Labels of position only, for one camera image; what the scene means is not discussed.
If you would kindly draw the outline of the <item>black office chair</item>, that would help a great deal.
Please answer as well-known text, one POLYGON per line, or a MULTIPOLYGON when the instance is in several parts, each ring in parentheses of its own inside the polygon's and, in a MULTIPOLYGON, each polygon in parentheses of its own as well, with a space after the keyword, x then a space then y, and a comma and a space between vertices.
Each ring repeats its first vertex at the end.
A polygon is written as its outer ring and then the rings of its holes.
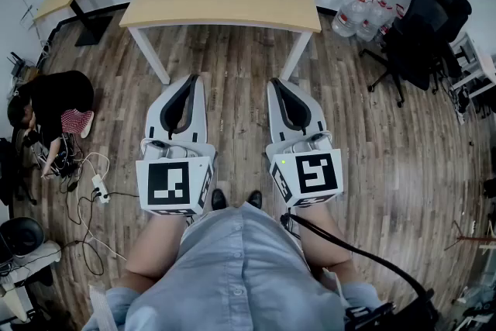
POLYGON ((471 13, 468 0, 411 0, 404 16, 394 19, 384 37, 381 52, 386 57, 368 49, 359 52, 361 57, 367 54, 385 67, 385 72, 367 90, 374 91, 382 80, 392 76, 400 97, 397 106, 401 108, 405 103, 402 81, 423 91, 428 91, 433 81, 432 93, 436 94, 440 80, 458 78, 458 59, 466 53, 454 53, 451 43, 471 13))

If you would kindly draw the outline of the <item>person's light blue shirt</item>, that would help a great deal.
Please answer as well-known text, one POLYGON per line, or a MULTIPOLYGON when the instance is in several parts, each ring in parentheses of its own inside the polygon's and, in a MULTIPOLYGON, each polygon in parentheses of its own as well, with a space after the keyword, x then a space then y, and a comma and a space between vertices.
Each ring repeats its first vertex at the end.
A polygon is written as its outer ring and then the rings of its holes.
POLYGON ((312 275, 299 245, 250 204, 210 212, 185 233, 170 270, 147 290, 114 287, 83 331, 344 331, 346 310, 374 310, 375 288, 335 271, 312 275))

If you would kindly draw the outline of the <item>white stand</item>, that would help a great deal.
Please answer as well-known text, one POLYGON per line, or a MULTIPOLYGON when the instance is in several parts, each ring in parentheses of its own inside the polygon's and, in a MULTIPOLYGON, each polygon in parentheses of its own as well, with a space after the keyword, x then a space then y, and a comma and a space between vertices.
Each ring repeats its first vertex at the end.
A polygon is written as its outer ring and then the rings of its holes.
POLYGON ((21 322, 28 321, 28 311, 32 308, 27 297, 27 279, 36 275, 45 267, 61 259, 61 248, 54 241, 42 243, 33 252, 14 256, 12 268, 6 276, 0 276, 0 312, 8 309, 11 315, 21 322))

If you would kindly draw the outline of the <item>black round device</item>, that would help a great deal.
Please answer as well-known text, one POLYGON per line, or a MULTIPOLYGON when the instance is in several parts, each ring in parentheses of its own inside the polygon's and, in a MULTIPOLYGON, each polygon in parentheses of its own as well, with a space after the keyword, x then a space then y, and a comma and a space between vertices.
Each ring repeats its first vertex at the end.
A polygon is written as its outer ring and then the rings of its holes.
POLYGON ((0 225, 0 235, 12 255, 24 257, 45 241, 42 226, 30 217, 17 217, 0 225))

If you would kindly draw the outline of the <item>white shelf unit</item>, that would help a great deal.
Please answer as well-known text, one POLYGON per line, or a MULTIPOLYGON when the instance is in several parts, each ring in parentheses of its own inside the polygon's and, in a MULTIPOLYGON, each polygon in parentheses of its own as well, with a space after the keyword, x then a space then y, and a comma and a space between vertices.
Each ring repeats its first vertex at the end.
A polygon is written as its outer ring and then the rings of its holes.
POLYGON ((460 37, 452 43, 452 50, 456 59, 461 59, 460 66, 463 77, 460 81, 452 84, 450 91, 466 87, 470 82, 479 79, 482 86, 470 93, 468 98, 478 95, 496 87, 496 66, 491 56, 486 54, 468 35, 463 32, 460 37))

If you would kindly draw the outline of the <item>black router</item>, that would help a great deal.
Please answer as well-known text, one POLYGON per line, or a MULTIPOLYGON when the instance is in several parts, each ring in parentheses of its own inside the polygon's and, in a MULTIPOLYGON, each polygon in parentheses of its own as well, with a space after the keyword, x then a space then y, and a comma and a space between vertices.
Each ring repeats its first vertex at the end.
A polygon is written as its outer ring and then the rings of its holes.
POLYGON ((26 66, 26 62, 16 53, 11 52, 10 54, 11 57, 9 58, 9 61, 13 64, 11 75, 13 77, 18 77, 22 69, 26 66))

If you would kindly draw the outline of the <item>person's right forearm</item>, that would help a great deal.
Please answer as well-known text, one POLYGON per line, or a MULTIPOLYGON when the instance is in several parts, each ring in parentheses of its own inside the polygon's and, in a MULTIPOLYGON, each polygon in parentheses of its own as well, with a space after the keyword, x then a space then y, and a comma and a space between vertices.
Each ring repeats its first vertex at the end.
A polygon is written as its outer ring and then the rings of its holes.
MULTIPOLYGON (((344 240, 336 221, 326 203, 296 208, 296 214, 327 233, 344 240)), ((326 268, 336 273, 343 283, 357 281, 358 273, 353 265, 351 253, 312 231, 302 227, 300 230, 301 247, 308 265, 315 268, 326 268)))

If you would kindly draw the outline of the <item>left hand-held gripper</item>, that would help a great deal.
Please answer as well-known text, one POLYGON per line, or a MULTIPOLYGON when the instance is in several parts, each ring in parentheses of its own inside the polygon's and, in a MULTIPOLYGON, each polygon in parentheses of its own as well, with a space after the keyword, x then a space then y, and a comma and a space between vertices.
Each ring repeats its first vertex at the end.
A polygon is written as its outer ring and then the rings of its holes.
POLYGON ((143 158, 136 162, 141 209, 155 215, 201 215, 215 148, 207 143, 205 87, 199 75, 164 89, 148 109, 145 137, 153 139, 142 141, 143 158))

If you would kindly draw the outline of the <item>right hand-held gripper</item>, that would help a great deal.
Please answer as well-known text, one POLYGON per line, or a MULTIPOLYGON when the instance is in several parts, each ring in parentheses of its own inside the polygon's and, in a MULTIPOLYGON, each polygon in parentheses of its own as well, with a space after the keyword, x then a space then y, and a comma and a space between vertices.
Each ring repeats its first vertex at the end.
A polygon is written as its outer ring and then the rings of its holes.
POLYGON ((285 205, 307 207, 343 193, 341 151, 332 147, 320 104, 296 84, 272 78, 267 106, 269 172, 285 205), (296 136, 308 137, 289 140, 296 136))

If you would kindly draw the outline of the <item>white power strip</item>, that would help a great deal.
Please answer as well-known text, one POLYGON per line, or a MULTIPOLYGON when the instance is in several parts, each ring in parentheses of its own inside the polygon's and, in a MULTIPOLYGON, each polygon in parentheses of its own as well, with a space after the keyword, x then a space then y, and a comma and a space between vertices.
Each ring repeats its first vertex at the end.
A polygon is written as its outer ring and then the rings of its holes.
POLYGON ((105 186, 102 177, 99 174, 96 174, 92 179, 92 184, 94 185, 95 196, 99 199, 99 201, 103 204, 106 204, 110 200, 110 194, 105 186))

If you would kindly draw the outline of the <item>clear water bottle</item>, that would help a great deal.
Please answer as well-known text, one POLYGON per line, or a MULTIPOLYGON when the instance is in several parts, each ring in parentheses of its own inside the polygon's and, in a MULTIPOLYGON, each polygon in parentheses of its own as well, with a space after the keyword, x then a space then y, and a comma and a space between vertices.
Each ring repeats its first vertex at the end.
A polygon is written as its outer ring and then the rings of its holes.
POLYGON ((353 36, 368 16, 374 0, 345 0, 332 21, 332 30, 341 37, 353 36))
POLYGON ((390 19, 392 6, 386 0, 373 0, 369 8, 367 17, 362 21, 356 32, 358 38, 364 42, 370 42, 377 34, 377 31, 390 19))
POLYGON ((394 9, 391 11, 391 15, 387 18, 386 22, 384 22, 378 29, 376 36, 374 37, 374 40, 376 44, 380 45, 381 47, 385 44, 384 37, 388 33, 388 31, 391 29, 393 26, 393 23, 396 19, 402 19, 405 14, 405 8, 400 5, 396 4, 394 9))

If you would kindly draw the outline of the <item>person's left forearm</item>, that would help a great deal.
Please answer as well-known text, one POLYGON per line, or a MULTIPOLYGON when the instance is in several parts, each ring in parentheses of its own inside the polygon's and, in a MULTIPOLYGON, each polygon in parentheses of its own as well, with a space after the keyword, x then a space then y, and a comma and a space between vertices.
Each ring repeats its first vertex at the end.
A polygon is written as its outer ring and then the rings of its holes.
POLYGON ((175 263, 186 230, 182 215, 153 215, 131 249, 126 270, 145 278, 162 278, 175 263))

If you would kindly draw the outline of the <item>black waist-worn device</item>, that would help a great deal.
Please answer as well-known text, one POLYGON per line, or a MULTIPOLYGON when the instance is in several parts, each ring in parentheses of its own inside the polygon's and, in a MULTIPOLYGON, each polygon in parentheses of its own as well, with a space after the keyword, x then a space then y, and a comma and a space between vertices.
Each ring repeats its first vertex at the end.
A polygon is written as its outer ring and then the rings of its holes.
POLYGON ((345 331, 436 331, 439 313, 431 302, 430 288, 399 312, 392 302, 372 310, 366 307, 346 309, 345 331))

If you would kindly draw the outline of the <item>person's left black shoe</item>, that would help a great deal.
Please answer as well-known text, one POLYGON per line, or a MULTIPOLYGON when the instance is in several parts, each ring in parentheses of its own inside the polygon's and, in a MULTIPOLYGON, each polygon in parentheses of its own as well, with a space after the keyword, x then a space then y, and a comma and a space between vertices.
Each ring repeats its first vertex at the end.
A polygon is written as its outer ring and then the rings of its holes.
POLYGON ((226 197, 225 197, 222 189, 216 188, 212 192, 211 203, 212 203, 212 210, 213 211, 226 209, 228 207, 227 200, 226 200, 226 197))

